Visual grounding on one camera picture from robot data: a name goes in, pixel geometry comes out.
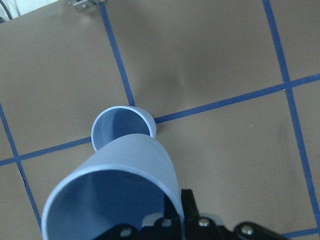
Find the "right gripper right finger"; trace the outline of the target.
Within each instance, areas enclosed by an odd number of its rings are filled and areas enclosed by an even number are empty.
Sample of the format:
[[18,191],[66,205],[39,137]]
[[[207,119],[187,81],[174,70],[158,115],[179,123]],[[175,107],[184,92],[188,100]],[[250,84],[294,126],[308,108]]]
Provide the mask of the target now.
[[233,230],[218,224],[212,217],[201,215],[191,189],[181,190],[184,213],[184,235],[187,240],[286,240],[285,236],[250,221]]

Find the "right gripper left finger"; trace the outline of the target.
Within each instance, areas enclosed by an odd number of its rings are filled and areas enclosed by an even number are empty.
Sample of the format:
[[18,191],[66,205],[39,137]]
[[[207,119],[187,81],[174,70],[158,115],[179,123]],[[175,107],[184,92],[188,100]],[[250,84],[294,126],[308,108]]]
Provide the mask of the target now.
[[153,225],[140,230],[129,224],[118,224],[99,236],[97,240],[182,240],[181,219],[168,196],[164,196],[163,216]]

